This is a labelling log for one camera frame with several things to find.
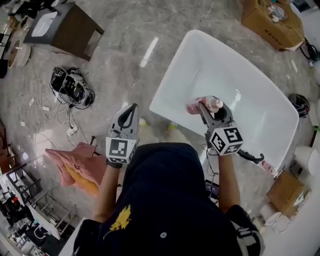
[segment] white sink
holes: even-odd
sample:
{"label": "white sink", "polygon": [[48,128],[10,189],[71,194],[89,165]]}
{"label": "white sink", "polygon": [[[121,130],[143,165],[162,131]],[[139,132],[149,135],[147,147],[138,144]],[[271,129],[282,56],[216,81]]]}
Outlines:
{"label": "white sink", "polygon": [[185,104],[213,95],[231,109],[241,147],[277,171],[297,129],[299,116],[280,89],[239,53],[210,35],[189,31],[152,100],[150,110],[204,136],[200,115]]}
{"label": "white sink", "polygon": [[47,14],[44,14],[38,21],[38,23],[35,25],[31,36],[32,37],[42,37],[44,36],[48,29],[50,28],[52,22],[54,21],[55,17],[57,16],[58,12],[50,12]]}

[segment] pink cloth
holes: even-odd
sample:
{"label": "pink cloth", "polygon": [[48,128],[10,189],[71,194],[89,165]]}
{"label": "pink cloth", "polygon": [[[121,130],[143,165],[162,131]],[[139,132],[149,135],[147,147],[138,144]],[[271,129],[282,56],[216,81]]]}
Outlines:
{"label": "pink cloth", "polygon": [[106,170],[106,157],[95,155],[96,146],[80,142],[72,151],[46,149],[45,152],[58,166],[61,185],[73,185],[75,180],[67,171],[65,164],[80,173],[85,179],[100,186]]}

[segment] person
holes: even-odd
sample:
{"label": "person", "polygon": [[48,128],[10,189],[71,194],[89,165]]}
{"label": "person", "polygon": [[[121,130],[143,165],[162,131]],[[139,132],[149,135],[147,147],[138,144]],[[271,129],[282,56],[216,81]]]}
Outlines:
{"label": "person", "polygon": [[73,252],[82,255],[262,255],[264,243],[240,207],[231,155],[219,156],[219,203],[208,197],[197,152],[171,124],[166,142],[139,120],[139,146],[116,201],[121,164],[109,163],[93,218]]}

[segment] marble floor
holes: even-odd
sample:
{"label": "marble floor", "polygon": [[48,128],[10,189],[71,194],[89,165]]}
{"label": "marble floor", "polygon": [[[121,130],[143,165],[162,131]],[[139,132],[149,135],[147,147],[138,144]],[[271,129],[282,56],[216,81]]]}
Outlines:
{"label": "marble floor", "polygon": [[[73,149],[67,141],[69,125],[59,123],[66,120],[66,112],[60,113],[58,119],[55,116],[58,106],[50,113],[42,112],[41,106],[56,104],[49,87],[55,66],[79,67],[88,86],[95,91],[96,99],[90,108],[72,111],[85,138],[77,131],[70,142],[77,144],[97,136],[97,151],[102,154],[111,118],[127,103],[137,103],[140,115],[147,117],[154,133],[163,138],[169,121],[152,114],[149,105],[182,39],[192,29],[202,30],[239,52],[286,95],[300,93],[310,101],[319,98],[319,87],[301,52],[275,51],[242,26],[242,6],[236,0],[76,0],[76,3],[105,31],[91,61],[34,47],[26,66],[9,69],[6,77],[0,80],[0,118],[7,127],[8,141],[21,159],[30,163],[28,169],[41,178],[42,187],[45,190],[53,187],[53,197],[62,205],[76,204],[81,217],[90,217],[93,198],[76,187],[62,187],[57,167],[44,155],[46,148]],[[24,33],[14,36],[23,37]],[[144,59],[155,38],[157,43],[151,55]],[[35,103],[29,106],[32,98]],[[65,109],[66,106],[60,105],[58,112]],[[180,130],[201,153],[204,138],[187,129]],[[293,157],[294,148],[308,145],[311,136],[310,119],[301,119],[284,161],[286,166]],[[262,169],[237,155],[233,159],[242,206],[254,215],[265,202],[273,180]],[[210,161],[217,170],[217,160]]]}

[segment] metal rack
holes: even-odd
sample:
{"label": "metal rack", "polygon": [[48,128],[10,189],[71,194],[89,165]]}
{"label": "metal rack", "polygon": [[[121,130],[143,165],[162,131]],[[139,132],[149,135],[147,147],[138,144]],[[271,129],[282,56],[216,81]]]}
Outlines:
{"label": "metal rack", "polygon": [[52,187],[32,203],[29,209],[43,228],[59,240],[67,227],[77,217],[77,206],[74,205],[71,210],[65,209],[48,195],[51,190]]}
{"label": "metal rack", "polygon": [[10,188],[23,206],[42,191],[40,179],[32,180],[23,170],[26,165],[17,166],[5,174]]}

